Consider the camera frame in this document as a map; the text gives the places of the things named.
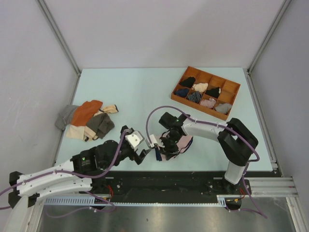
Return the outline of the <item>grey rolled underwear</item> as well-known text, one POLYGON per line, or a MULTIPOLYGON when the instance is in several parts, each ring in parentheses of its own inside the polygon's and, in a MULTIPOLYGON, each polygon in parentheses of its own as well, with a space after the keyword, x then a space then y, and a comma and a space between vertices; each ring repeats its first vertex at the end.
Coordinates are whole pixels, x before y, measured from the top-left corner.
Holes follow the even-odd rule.
POLYGON ((231 108, 232 105, 229 103, 220 103, 214 109, 221 114, 227 115, 231 108))

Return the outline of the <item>olive brown underwear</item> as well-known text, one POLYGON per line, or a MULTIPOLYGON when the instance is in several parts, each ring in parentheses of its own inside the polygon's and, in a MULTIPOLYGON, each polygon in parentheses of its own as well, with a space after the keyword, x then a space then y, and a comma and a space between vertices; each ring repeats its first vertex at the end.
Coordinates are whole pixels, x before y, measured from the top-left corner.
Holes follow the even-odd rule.
POLYGON ((86 124, 84 136, 87 139, 103 139, 115 127, 107 113, 92 117, 86 124))

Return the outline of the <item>pink underwear navy trim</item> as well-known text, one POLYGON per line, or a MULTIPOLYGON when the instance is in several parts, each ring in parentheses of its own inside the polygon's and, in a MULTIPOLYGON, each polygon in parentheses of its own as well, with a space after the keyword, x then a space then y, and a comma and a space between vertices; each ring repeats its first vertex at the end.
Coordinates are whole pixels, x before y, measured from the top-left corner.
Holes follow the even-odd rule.
POLYGON ((166 135, 161 137, 165 142, 161 146, 155 147, 155 158, 157 161, 168 161, 170 159, 176 158, 179 154, 185 153, 193 143, 193 136, 186 135, 182 136, 181 139, 176 143, 167 139, 166 135))

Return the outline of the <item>grey striped underwear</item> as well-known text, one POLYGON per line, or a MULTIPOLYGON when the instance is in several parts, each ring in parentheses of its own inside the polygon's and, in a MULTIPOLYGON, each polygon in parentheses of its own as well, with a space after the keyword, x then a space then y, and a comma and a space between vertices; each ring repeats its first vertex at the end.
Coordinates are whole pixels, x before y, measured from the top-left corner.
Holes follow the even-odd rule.
POLYGON ((55 126, 64 131, 66 129, 66 126, 71 123, 74 113, 77 110, 79 106, 68 104, 66 105, 57 116, 57 119, 55 121, 55 126))

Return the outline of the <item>peach underwear dark trim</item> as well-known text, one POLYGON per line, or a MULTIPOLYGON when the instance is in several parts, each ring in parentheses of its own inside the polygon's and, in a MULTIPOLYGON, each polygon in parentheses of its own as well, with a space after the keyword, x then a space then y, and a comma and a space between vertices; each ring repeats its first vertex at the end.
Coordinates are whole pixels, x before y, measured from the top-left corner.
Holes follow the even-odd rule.
POLYGON ((103 113, 106 113, 106 114, 115 114, 115 113, 118 113, 118 112, 119 112, 119 110, 118 110, 117 106, 116 106, 115 104, 113 104, 113 105, 101 107, 101 108, 94 114, 94 116, 100 115, 100 114, 103 114, 103 113))

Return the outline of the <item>pale pink rolled underwear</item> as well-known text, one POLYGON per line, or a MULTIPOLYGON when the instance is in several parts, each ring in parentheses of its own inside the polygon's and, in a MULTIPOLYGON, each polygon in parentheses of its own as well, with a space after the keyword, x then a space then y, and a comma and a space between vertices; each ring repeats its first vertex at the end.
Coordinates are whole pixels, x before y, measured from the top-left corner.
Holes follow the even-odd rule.
POLYGON ((209 99, 204 99, 200 102, 201 106, 207 107, 212 109, 216 104, 216 99, 214 98, 209 98, 209 99))

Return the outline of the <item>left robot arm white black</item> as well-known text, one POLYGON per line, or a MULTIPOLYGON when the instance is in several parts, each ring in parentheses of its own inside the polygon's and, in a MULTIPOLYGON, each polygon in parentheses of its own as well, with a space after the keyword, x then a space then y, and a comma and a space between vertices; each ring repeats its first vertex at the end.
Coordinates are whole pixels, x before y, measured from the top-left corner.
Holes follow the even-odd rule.
POLYGON ((104 143, 72 156, 58 166, 32 173, 10 173, 12 192, 8 204, 14 208, 22 197, 27 197, 28 206, 33 206, 50 196, 71 192, 102 193, 107 182, 105 175, 126 158, 140 165, 149 149, 138 152, 144 141, 139 131, 123 126, 120 141, 107 140, 104 143))

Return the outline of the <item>striped navy rolled underwear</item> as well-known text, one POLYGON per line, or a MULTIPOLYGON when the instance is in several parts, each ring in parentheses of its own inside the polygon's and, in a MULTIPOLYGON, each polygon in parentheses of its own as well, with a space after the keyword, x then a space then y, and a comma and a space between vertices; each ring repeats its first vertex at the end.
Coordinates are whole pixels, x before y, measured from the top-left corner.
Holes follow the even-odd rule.
POLYGON ((203 94, 196 91, 196 92, 192 92, 191 94, 189 94, 186 99, 191 101, 191 102, 199 104, 202 97, 203 97, 203 94))

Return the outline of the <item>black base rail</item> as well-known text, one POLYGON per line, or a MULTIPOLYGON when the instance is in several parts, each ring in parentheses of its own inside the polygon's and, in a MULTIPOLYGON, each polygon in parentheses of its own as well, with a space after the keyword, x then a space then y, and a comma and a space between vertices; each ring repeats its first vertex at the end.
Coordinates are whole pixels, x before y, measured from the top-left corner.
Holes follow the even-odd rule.
POLYGON ((168 172, 168 171, 111 171, 106 176, 94 180, 94 186, 90 190, 93 194, 110 193, 112 195, 124 195, 132 189, 138 190, 162 190, 162 191, 190 191, 198 190, 207 195, 237 194, 241 191, 251 190, 253 177, 279 177, 275 171, 248 172, 244 181, 240 180, 235 186, 224 180, 224 171, 202 172, 168 172))

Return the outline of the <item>cream rolled underwear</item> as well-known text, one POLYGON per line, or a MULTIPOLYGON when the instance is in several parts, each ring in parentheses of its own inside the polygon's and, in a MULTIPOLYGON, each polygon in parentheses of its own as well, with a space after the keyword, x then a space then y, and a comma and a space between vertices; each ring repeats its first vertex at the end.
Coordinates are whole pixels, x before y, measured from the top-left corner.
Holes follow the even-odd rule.
POLYGON ((198 83, 198 84, 193 84, 192 90, 198 91, 200 93, 203 93, 207 90, 208 88, 208 83, 198 83))

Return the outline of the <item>black white rolled underwear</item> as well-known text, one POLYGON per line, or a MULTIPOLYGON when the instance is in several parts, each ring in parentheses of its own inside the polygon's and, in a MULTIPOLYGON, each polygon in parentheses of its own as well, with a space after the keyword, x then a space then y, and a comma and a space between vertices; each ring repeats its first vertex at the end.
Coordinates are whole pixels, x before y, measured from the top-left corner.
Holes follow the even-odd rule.
POLYGON ((219 87, 208 89, 205 92, 206 95, 211 96, 216 99, 219 97, 220 93, 221 93, 221 89, 219 87))

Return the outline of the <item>orange underwear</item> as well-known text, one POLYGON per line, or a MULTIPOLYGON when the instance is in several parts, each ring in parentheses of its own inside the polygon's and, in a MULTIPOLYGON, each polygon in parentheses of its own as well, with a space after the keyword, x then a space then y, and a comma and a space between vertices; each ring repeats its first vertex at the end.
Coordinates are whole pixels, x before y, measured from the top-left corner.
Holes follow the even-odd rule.
POLYGON ((70 124, 76 127, 85 126, 102 105, 103 102, 98 100, 84 102, 74 112, 73 119, 70 124))

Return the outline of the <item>wooden compartment tray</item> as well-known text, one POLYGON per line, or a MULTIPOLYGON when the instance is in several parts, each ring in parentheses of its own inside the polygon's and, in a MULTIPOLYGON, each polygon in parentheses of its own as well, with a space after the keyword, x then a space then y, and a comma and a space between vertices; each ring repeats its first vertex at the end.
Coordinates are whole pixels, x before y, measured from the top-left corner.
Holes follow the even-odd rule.
POLYGON ((227 120, 239 89, 239 83, 189 66, 172 91, 171 99, 227 120))

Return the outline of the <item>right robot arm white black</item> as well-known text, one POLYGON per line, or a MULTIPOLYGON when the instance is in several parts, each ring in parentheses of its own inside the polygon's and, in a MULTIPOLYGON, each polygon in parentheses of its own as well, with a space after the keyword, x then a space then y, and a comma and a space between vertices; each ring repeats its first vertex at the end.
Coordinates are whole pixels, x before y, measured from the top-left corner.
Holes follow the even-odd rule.
POLYGON ((258 145, 257 138, 237 118, 225 124, 206 123, 190 120, 184 114, 179 117, 164 113, 159 124, 167 131, 160 138, 152 140, 156 158, 170 160, 184 153, 198 136, 218 142, 229 160, 223 177, 223 189, 234 194, 240 188, 240 180, 247 168, 249 159, 258 145))

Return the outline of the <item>cream beige underwear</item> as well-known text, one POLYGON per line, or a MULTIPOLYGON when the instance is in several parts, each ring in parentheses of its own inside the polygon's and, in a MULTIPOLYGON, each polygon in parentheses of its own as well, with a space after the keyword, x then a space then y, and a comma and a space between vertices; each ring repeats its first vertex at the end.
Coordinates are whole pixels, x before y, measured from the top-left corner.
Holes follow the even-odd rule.
POLYGON ((96 133, 87 126, 70 125, 66 132, 66 137, 71 139, 83 140, 84 142, 95 141, 98 139, 96 133))

